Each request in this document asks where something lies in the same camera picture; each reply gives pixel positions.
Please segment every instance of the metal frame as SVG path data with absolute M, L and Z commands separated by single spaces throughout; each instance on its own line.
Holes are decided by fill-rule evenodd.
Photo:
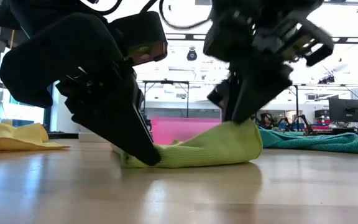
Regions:
M 144 100 L 143 100 L 143 110 L 144 113 L 146 114 L 146 93 L 149 89 L 151 89 L 156 83 L 160 83 L 160 84 L 185 84 L 187 85 L 187 91 L 180 85 L 180 87 L 187 93 L 187 104 L 186 104 L 186 117 L 189 117 L 189 92 L 190 92 L 190 82 L 189 81 L 173 81 L 173 80 L 144 80 L 142 81 L 142 83 L 144 83 Z M 149 88 L 147 88 L 147 84 L 148 83 L 153 83 L 152 86 L 150 86 Z
M 346 84 L 294 84 L 295 87 L 295 101 L 296 101 L 296 116 L 299 116 L 299 97 L 298 97 L 298 90 L 308 90 L 308 89 L 299 89 L 300 86 L 320 86 L 320 87 L 358 87 L 358 85 L 346 85 Z
M 167 33 L 167 40 L 204 41 L 205 34 Z M 358 44 L 358 37 L 332 37 L 334 44 Z

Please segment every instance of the black cable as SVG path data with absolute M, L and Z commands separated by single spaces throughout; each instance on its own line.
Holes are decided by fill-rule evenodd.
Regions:
M 149 0 L 146 5 L 143 6 L 142 10 L 140 10 L 140 13 L 147 12 L 158 0 Z
M 99 14 L 101 14 L 103 16 L 110 15 L 118 9 L 118 7 L 121 5 L 121 3 L 122 3 L 122 0 L 117 0 L 116 4 L 113 5 L 113 7 L 110 8 L 109 10 L 106 10 L 106 11 L 94 10 L 94 11 L 98 12 Z
M 203 21 L 200 21 L 200 22 L 196 22 L 195 24 L 193 25 L 190 25 L 190 26 L 176 26 L 176 25 L 173 25 L 171 23 L 169 23 L 167 21 L 167 19 L 165 18 L 164 16 L 164 12 L 162 10 L 163 8 L 163 4 L 164 4 L 164 0 L 160 0 L 160 4 L 159 4 L 159 12 L 160 12 L 160 15 L 161 15 L 161 19 L 164 21 L 164 23 L 166 23 L 167 26 L 171 27 L 171 28 L 174 28 L 174 29 L 192 29 L 192 28 L 195 28 L 195 27 L 198 27 L 198 26 L 201 26 L 205 23 L 207 23 L 209 21 L 209 18 L 203 20 Z

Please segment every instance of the desk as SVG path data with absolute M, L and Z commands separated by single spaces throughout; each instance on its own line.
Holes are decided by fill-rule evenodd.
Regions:
M 333 128 L 333 134 L 342 134 L 342 133 L 356 133 L 358 134 L 358 128 Z

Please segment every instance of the window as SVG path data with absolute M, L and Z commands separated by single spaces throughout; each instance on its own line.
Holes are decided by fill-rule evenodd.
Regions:
M 17 102 L 6 88 L 0 88 L 0 96 L 0 121 L 10 119 L 14 126 L 44 123 L 43 108 Z
M 8 53 L 8 51 L 10 51 L 10 49 L 6 47 L 5 51 L 1 53 L 0 66 L 2 64 L 2 60 L 3 60 L 4 56 L 6 55 L 6 53 Z

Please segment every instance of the yellow cloth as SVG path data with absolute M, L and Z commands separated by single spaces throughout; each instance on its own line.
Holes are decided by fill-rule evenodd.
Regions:
M 8 124 L 0 123 L 0 151 L 35 151 L 68 147 L 48 142 L 48 134 L 41 124 L 30 124 L 15 128 Z
M 161 155 L 161 161 L 155 167 L 216 166 L 258 158 L 262 152 L 262 139 L 258 127 L 248 120 L 241 125 L 225 122 L 185 142 L 155 147 Z M 126 168 L 148 167 L 125 153 L 121 154 L 121 163 Z

